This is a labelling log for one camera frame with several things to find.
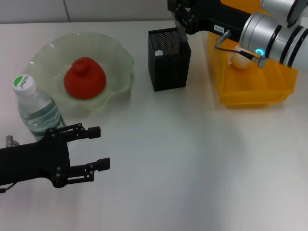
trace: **green white bottle cap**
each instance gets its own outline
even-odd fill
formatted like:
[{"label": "green white bottle cap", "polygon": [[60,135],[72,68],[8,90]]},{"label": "green white bottle cap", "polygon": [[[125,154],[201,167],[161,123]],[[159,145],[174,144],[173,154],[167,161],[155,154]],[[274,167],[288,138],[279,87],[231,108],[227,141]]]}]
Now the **green white bottle cap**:
[{"label": "green white bottle cap", "polygon": [[20,96],[30,96],[37,91],[37,85],[35,84],[32,76],[21,75],[17,77],[12,84],[13,90]]}]

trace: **white table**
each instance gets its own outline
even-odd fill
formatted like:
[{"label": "white table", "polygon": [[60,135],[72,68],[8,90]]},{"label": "white table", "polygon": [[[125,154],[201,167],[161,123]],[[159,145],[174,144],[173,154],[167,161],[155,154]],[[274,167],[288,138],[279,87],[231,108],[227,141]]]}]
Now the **white table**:
[{"label": "white table", "polygon": [[0,25],[0,141],[33,142],[11,81],[46,43],[72,32],[110,35],[134,56],[130,97],[101,113],[65,114],[101,126],[102,138],[70,144],[71,164],[111,158],[92,183],[53,188],[20,182],[0,195],[1,231],[307,231],[308,78],[279,105],[219,105],[204,53],[206,33],[189,36],[186,88],[154,92],[149,30],[165,22]]}]

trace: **robotic arm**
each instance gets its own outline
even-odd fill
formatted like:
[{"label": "robotic arm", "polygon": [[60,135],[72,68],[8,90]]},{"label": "robotic arm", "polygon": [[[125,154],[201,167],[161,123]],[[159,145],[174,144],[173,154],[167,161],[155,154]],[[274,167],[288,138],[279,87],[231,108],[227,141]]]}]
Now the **robotic arm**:
[{"label": "robotic arm", "polygon": [[[100,127],[85,130],[81,123],[49,128],[40,141],[25,145],[19,145],[8,136],[7,147],[0,149],[0,185],[47,178],[55,188],[61,188],[67,184],[94,181],[94,172],[108,170],[110,159],[70,166],[67,142],[100,136]],[[0,189],[0,193],[5,193],[13,185]]]},{"label": "robotic arm", "polygon": [[231,39],[246,50],[303,71],[308,71],[308,29],[294,25],[307,5],[308,0],[261,0],[260,7],[272,15],[268,16],[249,14],[220,0],[168,0],[168,9],[187,34],[206,30],[223,35],[221,42]]}]

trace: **sticker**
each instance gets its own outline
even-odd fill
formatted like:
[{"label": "sticker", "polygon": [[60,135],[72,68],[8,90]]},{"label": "sticker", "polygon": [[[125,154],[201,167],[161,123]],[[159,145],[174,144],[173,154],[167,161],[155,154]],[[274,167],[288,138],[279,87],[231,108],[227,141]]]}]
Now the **sticker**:
[{"label": "sticker", "polygon": [[14,80],[14,86],[17,87],[18,83],[22,80],[23,76],[20,76],[20,77],[17,77],[15,80]]},{"label": "sticker", "polygon": [[214,25],[214,30],[218,31],[218,32],[221,32],[221,33],[225,32],[225,28],[223,28],[221,26],[218,26],[218,25]]}]

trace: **black cable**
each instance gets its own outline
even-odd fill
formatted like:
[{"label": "black cable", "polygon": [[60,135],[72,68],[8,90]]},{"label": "black cable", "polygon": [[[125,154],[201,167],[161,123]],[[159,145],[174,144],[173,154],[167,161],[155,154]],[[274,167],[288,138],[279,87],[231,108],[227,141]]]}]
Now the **black cable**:
[{"label": "black cable", "polygon": [[220,51],[228,51],[228,52],[238,53],[238,54],[244,56],[245,58],[247,58],[249,60],[252,60],[255,57],[253,54],[250,54],[250,53],[245,52],[245,51],[229,50],[229,49],[224,49],[224,48],[220,48],[220,47],[215,47],[215,49],[220,50]]},{"label": "black cable", "polygon": [[0,193],[5,193],[5,192],[8,191],[9,189],[11,189],[15,184],[16,184],[16,183],[11,184],[11,185],[10,185],[9,187],[7,187],[7,188],[2,188],[2,189],[0,189]]},{"label": "black cable", "polygon": [[234,53],[240,53],[239,51],[236,50],[229,50],[229,49],[224,49],[224,48],[220,48],[220,47],[215,47],[215,49],[220,50],[220,51],[228,51],[228,52],[234,52]]}]

